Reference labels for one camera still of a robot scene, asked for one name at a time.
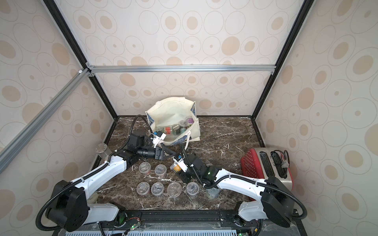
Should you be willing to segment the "large clear seed jar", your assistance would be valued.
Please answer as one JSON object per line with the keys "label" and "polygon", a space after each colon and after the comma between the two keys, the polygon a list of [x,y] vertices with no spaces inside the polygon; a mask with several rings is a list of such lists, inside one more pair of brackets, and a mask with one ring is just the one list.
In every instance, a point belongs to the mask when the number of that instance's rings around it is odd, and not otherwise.
{"label": "large clear seed jar", "polygon": [[219,188],[210,188],[206,189],[206,196],[208,199],[215,199],[219,196],[221,189]]}

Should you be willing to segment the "cream canvas starry night bag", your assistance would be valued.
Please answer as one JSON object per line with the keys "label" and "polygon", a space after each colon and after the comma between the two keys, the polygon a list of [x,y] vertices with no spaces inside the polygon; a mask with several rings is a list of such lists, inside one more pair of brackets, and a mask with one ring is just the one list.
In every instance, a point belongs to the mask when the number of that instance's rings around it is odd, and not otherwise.
{"label": "cream canvas starry night bag", "polygon": [[[169,97],[158,101],[146,111],[149,126],[154,132],[172,126],[172,135],[166,135],[163,144],[174,146],[180,143],[200,141],[199,119],[196,116],[196,103],[184,97]],[[187,125],[186,118],[192,117],[194,124]]]}

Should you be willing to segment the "purple lid seed jar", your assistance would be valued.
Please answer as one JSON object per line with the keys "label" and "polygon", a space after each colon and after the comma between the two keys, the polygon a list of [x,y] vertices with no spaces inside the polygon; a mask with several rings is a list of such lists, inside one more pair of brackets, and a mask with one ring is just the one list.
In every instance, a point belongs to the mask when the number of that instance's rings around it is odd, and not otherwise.
{"label": "purple lid seed jar", "polygon": [[188,126],[191,126],[192,124],[194,124],[195,121],[192,117],[187,117],[186,122]]}

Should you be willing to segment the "orange seed jar clear lid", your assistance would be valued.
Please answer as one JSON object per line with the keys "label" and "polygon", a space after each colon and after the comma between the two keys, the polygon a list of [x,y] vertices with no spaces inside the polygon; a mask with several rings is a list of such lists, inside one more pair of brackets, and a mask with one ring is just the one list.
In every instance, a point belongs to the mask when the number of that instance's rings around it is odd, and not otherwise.
{"label": "orange seed jar clear lid", "polygon": [[178,172],[180,172],[182,169],[181,169],[181,167],[178,165],[178,164],[176,164],[176,163],[173,163],[171,166],[170,166],[170,169],[172,170],[172,171],[174,171],[175,173],[178,173]]}

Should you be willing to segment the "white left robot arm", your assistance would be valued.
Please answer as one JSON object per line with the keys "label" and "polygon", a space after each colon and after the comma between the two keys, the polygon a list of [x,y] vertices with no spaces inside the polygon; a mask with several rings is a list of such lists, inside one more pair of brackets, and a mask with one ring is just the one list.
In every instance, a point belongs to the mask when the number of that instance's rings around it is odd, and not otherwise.
{"label": "white left robot arm", "polygon": [[141,159],[167,160],[175,152],[163,144],[164,133],[130,130],[126,143],[111,153],[105,162],[82,177],[70,182],[60,181],[51,198],[36,215],[35,225],[41,231],[65,229],[73,232],[82,225],[112,222],[115,226],[126,223],[125,208],[116,203],[90,204],[87,200],[100,187],[126,171]]}

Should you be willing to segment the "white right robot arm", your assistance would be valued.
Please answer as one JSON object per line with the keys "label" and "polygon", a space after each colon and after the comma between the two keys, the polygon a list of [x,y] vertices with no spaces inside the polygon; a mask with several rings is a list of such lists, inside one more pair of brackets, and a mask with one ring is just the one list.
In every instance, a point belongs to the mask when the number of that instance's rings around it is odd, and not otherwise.
{"label": "white right robot arm", "polygon": [[206,165],[196,154],[183,149],[173,157],[170,169],[184,183],[197,180],[205,189],[226,189],[245,195],[237,209],[244,221],[269,219],[288,228],[293,219],[308,215],[305,205],[291,190],[293,180],[287,151],[274,148],[251,148],[241,158],[242,174]]}

